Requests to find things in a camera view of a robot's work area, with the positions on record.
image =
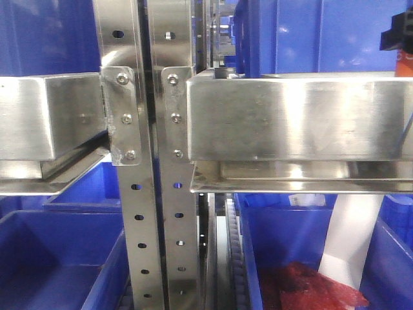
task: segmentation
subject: blue plastic crate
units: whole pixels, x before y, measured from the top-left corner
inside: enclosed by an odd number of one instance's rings
[[[121,212],[117,171],[103,162],[60,195],[44,204],[45,210]]]
[[[244,194],[238,194],[236,201],[241,208],[250,300],[254,310],[261,310],[257,269],[281,267],[293,261],[318,268],[332,209],[269,207],[271,203],[252,207],[251,196]],[[412,287],[413,252],[378,220],[360,288],[370,301],[368,309],[413,309]]]
[[[411,0],[240,0],[237,70],[247,77],[286,72],[394,70],[381,32]]]
[[[0,76],[99,72],[92,0],[2,0],[0,16]]]
[[[413,249],[413,195],[386,195],[380,217]]]
[[[115,309],[128,279],[121,214],[15,211],[0,231],[1,309]]]
[[[0,197],[0,218],[17,210],[43,210],[49,196],[3,196]]]

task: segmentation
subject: perforated metal upright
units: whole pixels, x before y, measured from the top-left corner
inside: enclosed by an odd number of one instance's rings
[[[194,73],[192,1],[148,0],[170,309],[199,309],[197,212],[190,193],[186,80]]]
[[[164,309],[143,63],[142,1],[94,0],[112,161],[117,165],[135,309]]]

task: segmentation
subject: red item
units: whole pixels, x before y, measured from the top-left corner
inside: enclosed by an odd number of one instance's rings
[[[413,54],[398,50],[398,61],[396,63],[396,76],[413,77]]]
[[[298,262],[276,271],[262,270],[260,285],[264,310],[346,310],[369,305],[359,291]]]

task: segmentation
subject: white paper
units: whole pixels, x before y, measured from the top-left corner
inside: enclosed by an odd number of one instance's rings
[[[294,194],[288,197],[293,207],[325,206],[324,194]]]
[[[359,289],[384,195],[339,195],[328,227],[319,272]]]

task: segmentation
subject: black object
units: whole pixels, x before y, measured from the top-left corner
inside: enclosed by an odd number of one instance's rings
[[[413,6],[392,16],[392,28],[381,33],[380,50],[399,48],[413,54]]]

